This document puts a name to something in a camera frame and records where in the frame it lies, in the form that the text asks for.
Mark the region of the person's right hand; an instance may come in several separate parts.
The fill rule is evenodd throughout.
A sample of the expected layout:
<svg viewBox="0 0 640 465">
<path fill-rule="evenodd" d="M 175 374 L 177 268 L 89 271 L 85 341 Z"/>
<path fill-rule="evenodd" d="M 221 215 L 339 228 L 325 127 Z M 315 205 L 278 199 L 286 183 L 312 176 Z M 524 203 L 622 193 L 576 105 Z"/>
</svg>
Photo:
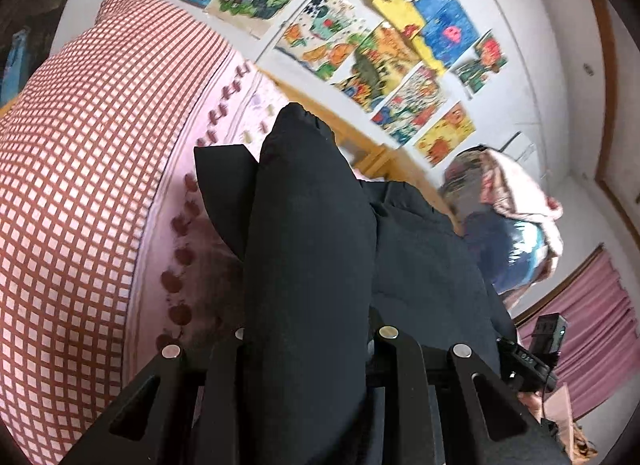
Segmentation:
<svg viewBox="0 0 640 465">
<path fill-rule="evenodd" d="M 542 407 L 544 406 L 541 393 L 523 393 L 523 391 L 519 391 L 518 399 L 527 407 L 527 410 L 533 418 L 540 423 L 542 419 Z"/>
</svg>

